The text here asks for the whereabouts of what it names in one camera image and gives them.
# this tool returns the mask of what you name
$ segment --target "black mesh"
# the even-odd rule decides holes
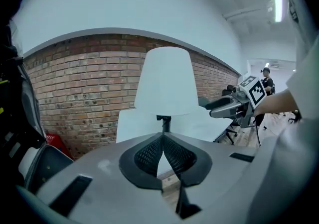
[[[196,163],[196,155],[179,145],[172,139],[165,137],[164,154],[176,176],[180,175]]]
[[[161,137],[139,150],[134,162],[144,172],[157,176],[159,161],[162,156]]]

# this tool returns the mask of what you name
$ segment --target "fluorescent light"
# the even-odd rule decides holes
[[[275,22],[280,22],[283,18],[283,0],[275,0]]]

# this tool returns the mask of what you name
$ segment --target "white sleeve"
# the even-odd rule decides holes
[[[306,58],[287,81],[303,118],[319,117],[319,36]]]

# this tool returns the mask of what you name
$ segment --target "wooden floor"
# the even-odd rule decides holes
[[[291,122],[288,122],[289,118],[294,118],[295,116],[289,112],[286,113],[286,116],[281,114],[266,114],[263,122],[258,129],[258,135],[260,142],[267,140],[267,137],[277,137],[283,129],[285,129]],[[258,147],[257,133],[254,127],[252,128],[240,128],[234,127],[234,130],[237,132],[237,136],[230,134],[235,145],[245,146],[245,147]],[[230,140],[225,136],[221,143],[231,144]],[[179,196],[179,187],[180,181],[176,175],[171,175],[168,178],[162,179],[163,187],[163,198],[172,208],[172,211],[175,211],[178,196]]]

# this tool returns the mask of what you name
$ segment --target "black slot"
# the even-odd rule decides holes
[[[75,180],[53,201],[50,208],[57,213],[67,217],[86,188],[91,183],[92,178],[78,176]]]
[[[236,158],[236,159],[240,159],[240,160],[243,160],[243,161],[246,161],[246,162],[253,162],[254,160],[254,156],[249,156],[249,155],[245,155],[245,154],[240,154],[240,153],[232,153],[229,157],[231,158]]]

